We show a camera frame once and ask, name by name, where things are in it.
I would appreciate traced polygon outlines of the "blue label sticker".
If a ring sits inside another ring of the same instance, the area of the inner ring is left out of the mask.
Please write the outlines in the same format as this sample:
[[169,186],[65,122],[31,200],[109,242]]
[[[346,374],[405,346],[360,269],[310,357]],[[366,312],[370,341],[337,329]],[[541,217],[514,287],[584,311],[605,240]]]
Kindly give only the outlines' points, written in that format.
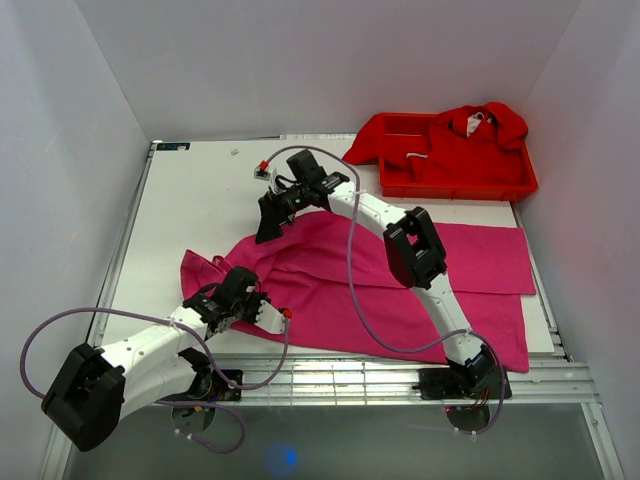
[[188,151],[190,142],[159,142],[156,144],[157,151]]

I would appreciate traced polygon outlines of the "pink trousers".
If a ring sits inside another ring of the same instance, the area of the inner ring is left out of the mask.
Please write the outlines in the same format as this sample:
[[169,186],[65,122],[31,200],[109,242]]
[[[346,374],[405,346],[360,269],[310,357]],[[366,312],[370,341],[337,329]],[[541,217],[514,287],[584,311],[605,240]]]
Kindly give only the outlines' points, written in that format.
[[[414,294],[389,271],[382,240],[348,219],[312,212],[258,245],[239,241],[226,256],[191,250],[180,266],[185,297],[220,282],[234,266],[259,276],[273,303],[293,314],[294,346],[442,364],[444,349],[424,350],[438,333]],[[452,289],[472,328],[486,337],[503,366],[529,369],[521,298],[535,294],[525,236],[518,228],[439,223]]]

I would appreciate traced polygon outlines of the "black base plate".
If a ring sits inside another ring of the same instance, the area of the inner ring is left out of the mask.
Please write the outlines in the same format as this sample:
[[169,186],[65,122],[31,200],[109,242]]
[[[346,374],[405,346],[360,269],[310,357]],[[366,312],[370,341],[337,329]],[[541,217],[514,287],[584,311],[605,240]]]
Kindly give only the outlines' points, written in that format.
[[485,398],[498,400],[512,397],[506,377],[498,368],[485,372],[472,372],[451,368],[423,368],[418,370],[418,383],[413,386],[423,400],[462,400]]
[[241,391],[229,386],[215,371],[198,373],[187,391],[190,400],[201,401],[239,401]]

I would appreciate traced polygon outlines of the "red trousers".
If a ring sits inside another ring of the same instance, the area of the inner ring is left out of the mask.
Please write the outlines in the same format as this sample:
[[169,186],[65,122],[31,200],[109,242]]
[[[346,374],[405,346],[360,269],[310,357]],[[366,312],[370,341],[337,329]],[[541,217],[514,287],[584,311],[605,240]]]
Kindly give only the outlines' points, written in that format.
[[417,184],[517,185],[529,129],[507,105],[465,105],[438,114],[378,113],[359,130],[344,160],[378,162]]

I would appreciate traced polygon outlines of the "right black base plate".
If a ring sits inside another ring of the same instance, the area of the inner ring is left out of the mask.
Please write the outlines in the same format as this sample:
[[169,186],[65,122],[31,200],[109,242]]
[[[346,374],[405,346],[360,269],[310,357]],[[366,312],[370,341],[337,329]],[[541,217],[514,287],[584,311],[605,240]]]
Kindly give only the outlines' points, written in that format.
[[498,368],[485,372],[472,372],[451,368],[423,368],[418,370],[418,383],[413,386],[423,400],[462,400],[485,398],[498,400],[512,397],[506,377]]

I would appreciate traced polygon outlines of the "red plastic bin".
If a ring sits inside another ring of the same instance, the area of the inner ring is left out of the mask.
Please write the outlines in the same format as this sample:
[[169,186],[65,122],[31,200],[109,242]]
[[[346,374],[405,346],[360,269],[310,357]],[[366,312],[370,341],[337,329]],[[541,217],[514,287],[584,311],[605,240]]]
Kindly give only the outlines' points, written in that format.
[[437,198],[437,199],[465,199],[517,202],[526,198],[538,189],[538,181],[526,147],[523,149],[521,160],[523,175],[517,185],[476,185],[465,186],[448,184],[433,186],[417,184],[401,171],[386,164],[379,164],[379,181],[382,193],[388,197],[406,198]]

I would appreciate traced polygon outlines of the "aluminium rail frame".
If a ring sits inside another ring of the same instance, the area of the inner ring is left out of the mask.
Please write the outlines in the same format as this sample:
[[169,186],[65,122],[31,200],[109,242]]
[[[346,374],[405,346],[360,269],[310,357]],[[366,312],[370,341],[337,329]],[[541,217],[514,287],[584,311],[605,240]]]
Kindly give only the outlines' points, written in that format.
[[179,437],[166,409],[125,419],[100,447],[54,433],[45,479],[621,479],[624,471],[587,365],[534,360],[485,434],[422,399],[414,363],[298,356],[242,395],[247,437],[221,455]]

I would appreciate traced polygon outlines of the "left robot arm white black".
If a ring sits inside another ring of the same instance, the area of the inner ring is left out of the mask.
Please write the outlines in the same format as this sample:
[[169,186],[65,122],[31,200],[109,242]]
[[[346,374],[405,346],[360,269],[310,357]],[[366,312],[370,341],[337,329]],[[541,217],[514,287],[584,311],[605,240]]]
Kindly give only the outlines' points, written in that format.
[[213,365],[206,341],[238,322],[283,334],[289,314],[244,267],[199,287],[168,317],[115,343],[74,348],[41,404],[81,452],[103,443],[118,423],[156,402],[168,402],[182,433],[202,432],[212,403],[239,398],[242,374]]

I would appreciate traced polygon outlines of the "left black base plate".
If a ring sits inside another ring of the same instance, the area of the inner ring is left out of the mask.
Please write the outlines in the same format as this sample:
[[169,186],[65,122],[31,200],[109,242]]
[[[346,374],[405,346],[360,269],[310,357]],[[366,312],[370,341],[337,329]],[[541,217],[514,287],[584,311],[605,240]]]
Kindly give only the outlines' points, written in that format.
[[215,371],[198,373],[187,391],[190,400],[201,401],[239,401],[241,391],[229,386]]

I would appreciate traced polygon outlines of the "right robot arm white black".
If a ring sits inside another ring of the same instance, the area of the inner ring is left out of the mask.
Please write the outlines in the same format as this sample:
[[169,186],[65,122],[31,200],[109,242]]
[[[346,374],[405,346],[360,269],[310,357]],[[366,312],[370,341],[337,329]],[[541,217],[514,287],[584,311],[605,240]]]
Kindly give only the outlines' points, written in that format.
[[425,347],[443,346],[454,390],[464,397],[506,399],[505,369],[488,340],[472,329],[453,292],[446,251],[428,212],[396,207],[365,192],[356,171],[326,172],[314,157],[315,147],[294,145],[291,150],[287,165],[292,180],[282,179],[270,160],[254,169],[254,177],[269,184],[258,200],[257,243],[281,237],[283,225],[292,224],[308,207],[365,228],[383,241],[392,276],[419,300],[438,332],[438,339]]

